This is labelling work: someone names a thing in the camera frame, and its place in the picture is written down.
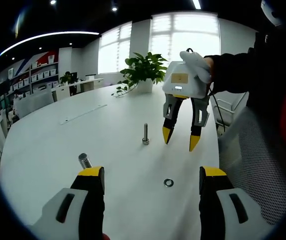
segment white glove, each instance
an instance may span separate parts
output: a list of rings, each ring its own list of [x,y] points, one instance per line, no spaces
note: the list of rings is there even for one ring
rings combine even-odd
[[[211,82],[210,66],[200,54],[195,51],[181,51],[179,56],[203,83],[209,84]]]

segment white pot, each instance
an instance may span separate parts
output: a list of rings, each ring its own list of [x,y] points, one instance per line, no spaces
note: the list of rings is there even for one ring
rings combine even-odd
[[[142,93],[151,93],[153,88],[153,82],[150,78],[146,79],[145,81],[139,81],[137,83],[137,90]]]

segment white table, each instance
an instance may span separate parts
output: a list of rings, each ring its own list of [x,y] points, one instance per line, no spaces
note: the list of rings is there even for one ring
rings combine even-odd
[[[198,239],[199,168],[219,166],[211,103],[206,127],[189,152],[192,104],[185,100],[168,145],[162,126],[165,95],[135,90],[112,97],[115,86],[45,106],[10,129],[1,159],[0,184],[24,224],[41,216],[43,205],[69,188],[82,170],[80,153],[105,169],[103,232],[112,240]],[[142,144],[148,123],[149,145]],[[170,178],[172,187],[163,181]]]

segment window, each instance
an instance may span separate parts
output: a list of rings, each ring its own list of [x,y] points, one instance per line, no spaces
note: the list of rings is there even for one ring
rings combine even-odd
[[[182,61],[180,52],[191,48],[201,56],[220,54],[219,21],[215,14],[180,12],[154,15],[149,50],[169,62]]]
[[[102,34],[98,51],[98,73],[116,73],[127,67],[130,56],[132,22]]]

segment curved light strip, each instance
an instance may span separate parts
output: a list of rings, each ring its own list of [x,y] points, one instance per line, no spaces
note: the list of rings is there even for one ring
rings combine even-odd
[[[60,34],[89,34],[89,35],[99,35],[98,32],[92,32],[92,31],[59,31],[59,32],[51,32],[51,33],[45,33],[42,35],[38,35],[38,36],[33,36],[30,38],[27,38],[25,40],[19,41],[17,43],[15,43],[14,45],[8,47],[7,49],[5,49],[3,52],[0,53],[0,56],[3,55],[4,53],[6,53],[8,50],[11,50],[12,48],[15,48],[16,46],[23,44],[27,41],[31,41],[33,39],[38,39],[38,38],[42,38],[42,37],[46,37],[46,36],[52,36],[52,35],[60,35]]]

